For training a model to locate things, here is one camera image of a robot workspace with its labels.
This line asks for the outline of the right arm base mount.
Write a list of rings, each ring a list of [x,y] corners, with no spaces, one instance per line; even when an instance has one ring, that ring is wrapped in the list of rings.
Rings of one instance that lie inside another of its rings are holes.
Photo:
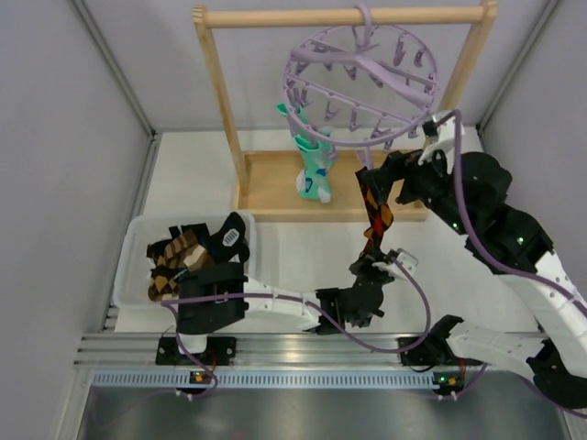
[[[400,337],[397,342],[400,348],[404,348],[399,356],[403,366],[410,368],[412,371],[424,373],[431,370],[434,366],[431,364],[431,355],[425,344],[421,344],[409,350],[406,348],[417,340],[416,336]]]

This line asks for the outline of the purple round clip hanger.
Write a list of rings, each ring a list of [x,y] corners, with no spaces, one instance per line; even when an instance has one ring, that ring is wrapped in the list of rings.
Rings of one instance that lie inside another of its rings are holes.
[[[367,6],[355,7],[362,25],[324,28],[290,50],[282,103],[298,127],[336,149],[334,161],[343,147],[367,162],[370,147],[415,137],[432,110],[438,72],[421,38],[377,25]]]

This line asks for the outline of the brown striped sock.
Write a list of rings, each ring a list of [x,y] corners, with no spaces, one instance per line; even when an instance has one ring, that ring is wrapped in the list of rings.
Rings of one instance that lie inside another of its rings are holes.
[[[155,262],[169,269],[190,271],[211,267],[214,264],[209,252],[192,231],[171,239],[155,258]]]

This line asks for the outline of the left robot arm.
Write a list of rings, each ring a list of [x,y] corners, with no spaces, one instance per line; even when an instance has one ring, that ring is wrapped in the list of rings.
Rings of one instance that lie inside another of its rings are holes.
[[[348,288],[309,293],[287,291],[255,280],[237,262],[222,263],[183,275],[176,331],[182,353],[202,354],[207,337],[246,318],[268,319],[302,332],[329,336],[347,325],[367,327],[382,317],[382,287],[395,279],[393,263],[383,254],[365,255],[350,266],[355,280]]]

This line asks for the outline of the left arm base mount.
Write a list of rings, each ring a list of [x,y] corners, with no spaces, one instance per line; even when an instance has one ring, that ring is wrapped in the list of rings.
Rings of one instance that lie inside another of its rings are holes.
[[[237,339],[229,336],[211,336],[207,338],[207,345],[203,354],[194,354],[200,362],[208,367],[227,367],[233,364],[237,354]],[[193,365],[185,354],[180,352],[176,338],[163,336],[159,339],[155,364],[158,366],[188,366]]]

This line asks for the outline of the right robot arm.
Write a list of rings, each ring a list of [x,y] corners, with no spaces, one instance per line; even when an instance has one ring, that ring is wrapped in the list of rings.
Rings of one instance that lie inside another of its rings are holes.
[[[466,238],[465,248],[515,292],[545,337],[513,336],[443,316],[424,343],[439,358],[466,358],[505,369],[532,383],[570,412],[586,408],[586,301],[562,266],[553,242],[530,214],[506,201],[512,175],[492,156],[422,150],[390,153],[361,170],[368,199],[383,204],[402,182],[396,201],[421,202]]]

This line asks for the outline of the black sport sock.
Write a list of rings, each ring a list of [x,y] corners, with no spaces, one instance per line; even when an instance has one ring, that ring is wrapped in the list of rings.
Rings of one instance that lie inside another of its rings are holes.
[[[205,241],[205,248],[216,264],[236,261],[246,263],[250,257],[247,227],[240,214],[228,215],[220,229]]]
[[[174,225],[168,228],[171,238],[176,238],[180,235],[188,233],[193,234],[198,240],[207,238],[209,230],[205,223],[190,224],[190,225]]]

